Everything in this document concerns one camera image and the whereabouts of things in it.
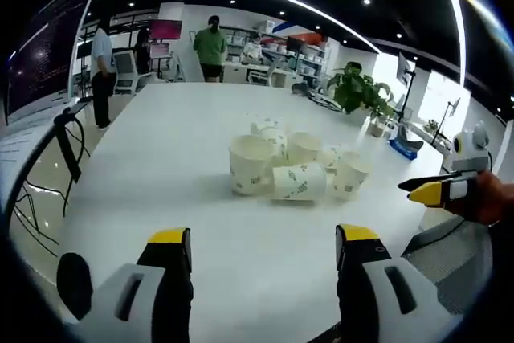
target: green shirt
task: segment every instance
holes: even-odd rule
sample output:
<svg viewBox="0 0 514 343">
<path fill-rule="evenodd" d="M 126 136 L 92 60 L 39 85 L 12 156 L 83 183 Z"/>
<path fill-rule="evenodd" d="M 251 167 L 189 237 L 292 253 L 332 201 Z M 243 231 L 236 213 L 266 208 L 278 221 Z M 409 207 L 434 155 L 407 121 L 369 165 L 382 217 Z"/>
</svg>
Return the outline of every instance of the green shirt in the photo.
<svg viewBox="0 0 514 343">
<path fill-rule="evenodd" d="M 220 30 L 212 32 L 209 28 L 200 30 L 194 38 L 194 50 L 202 64 L 222 64 L 222 54 L 226 50 L 226 37 Z"/>
</svg>

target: red screen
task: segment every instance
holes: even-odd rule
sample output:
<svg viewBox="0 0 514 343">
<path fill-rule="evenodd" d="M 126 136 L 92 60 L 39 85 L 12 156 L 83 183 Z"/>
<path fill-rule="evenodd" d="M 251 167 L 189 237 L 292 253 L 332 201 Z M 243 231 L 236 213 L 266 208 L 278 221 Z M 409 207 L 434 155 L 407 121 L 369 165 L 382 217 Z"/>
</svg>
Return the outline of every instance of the red screen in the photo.
<svg viewBox="0 0 514 343">
<path fill-rule="evenodd" d="M 150 26 L 151 39 L 179 39 L 182 29 L 180 20 L 153 20 Z"/>
</svg>

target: white shirt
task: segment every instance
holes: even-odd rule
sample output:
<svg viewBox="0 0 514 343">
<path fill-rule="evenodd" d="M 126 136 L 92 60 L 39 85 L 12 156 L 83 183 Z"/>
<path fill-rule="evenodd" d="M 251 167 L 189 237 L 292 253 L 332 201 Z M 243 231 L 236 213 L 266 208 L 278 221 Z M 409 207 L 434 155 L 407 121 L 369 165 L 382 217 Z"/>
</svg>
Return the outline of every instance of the white shirt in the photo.
<svg viewBox="0 0 514 343">
<path fill-rule="evenodd" d="M 105 33 L 104 30 L 99 28 L 96 30 L 95 37 L 93 38 L 93 44 L 91 47 L 91 78 L 100 71 L 96 60 L 99 56 L 104 58 L 105 65 L 109 72 L 116 72 L 111 61 L 112 61 L 112 43 L 111 39 Z"/>
<path fill-rule="evenodd" d="M 241 60 L 244 61 L 246 59 L 255 60 L 259 59 L 263 56 L 263 49 L 260 46 L 260 43 L 248 42 L 245 44 L 243 48 L 243 53 L 241 55 Z"/>
</svg>

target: tiled floor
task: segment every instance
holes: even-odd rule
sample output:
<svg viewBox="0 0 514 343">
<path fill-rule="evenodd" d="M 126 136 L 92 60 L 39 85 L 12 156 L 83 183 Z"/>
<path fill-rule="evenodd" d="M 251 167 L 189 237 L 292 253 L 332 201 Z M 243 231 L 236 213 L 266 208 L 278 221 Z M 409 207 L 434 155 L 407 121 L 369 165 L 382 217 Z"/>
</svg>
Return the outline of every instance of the tiled floor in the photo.
<svg viewBox="0 0 514 343">
<path fill-rule="evenodd" d="M 114 96 L 111 99 L 110 116 L 114 120 L 121 113 L 123 108 L 129 103 L 129 96 Z M 93 153 L 96 145 L 105 132 L 98 130 L 94 124 L 92 106 L 88 105 L 78 116 L 78 119 L 84 126 L 86 149 Z M 76 136 L 80 137 L 80 131 L 76 124 L 70 124 L 69 129 Z M 75 138 L 70 138 L 71 144 L 78 154 L 80 150 L 80 142 Z M 87 167 L 88 155 L 85 153 L 81 162 L 81 169 Z M 32 171 L 29 174 L 25 188 L 18 196 L 20 199 L 17 209 L 10 220 L 10 235 L 17 247 L 19 254 L 31 267 L 31 274 L 35 278 L 35 282 L 42 289 L 43 294 L 48 303 L 54 307 L 56 311 L 64 319 L 72 320 L 72 316 L 61 304 L 57 290 L 55 288 L 55 274 L 57 270 L 58 259 L 52 255 L 59 255 L 59 245 L 49 240 L 43 235 L 37 235 L 37 232 L 28 224 L 35 226 L 37 219 L 39 229 L 49 238 L 59 242 L 61 226 L 63 225 L 63 196 L 66 193 L 67 185 L 70 182 L 70 174 L 64 163 L 63 156 L 59 150 L 57 141 L 54 140 L 45 149 L 41 157 L 37 160 Z M 34 206 L 35 214 L 31 212 L 31 201 L 25 194 L 29 194 Z M 429 209 L 419 226 L 419 231 L 424 231 L 443 221 L 448 220 L 451 214 L 444 210 Z M 22 222 L 34 235 L 31 236 L 22 226 Z M 45 250 L 35 238 L 42 243 Z"/>
</svg>

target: human hand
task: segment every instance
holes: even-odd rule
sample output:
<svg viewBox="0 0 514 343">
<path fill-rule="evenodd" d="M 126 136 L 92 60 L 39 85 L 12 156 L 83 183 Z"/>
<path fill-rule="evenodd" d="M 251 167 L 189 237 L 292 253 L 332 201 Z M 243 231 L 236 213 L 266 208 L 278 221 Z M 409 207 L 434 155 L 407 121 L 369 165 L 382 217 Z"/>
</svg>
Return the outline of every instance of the human hand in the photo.
<svg viewBox="0 0 514 343">
<path fill-rule="evenodd" d="M 449 202 L 444 209 L 484 225 L 494 224 L 509 214 L 514 215 L 514 184 L 503 184 L 488 170 L 479 174 L 475 183 L 476 192 L 471 197 Z"/>
</svg>

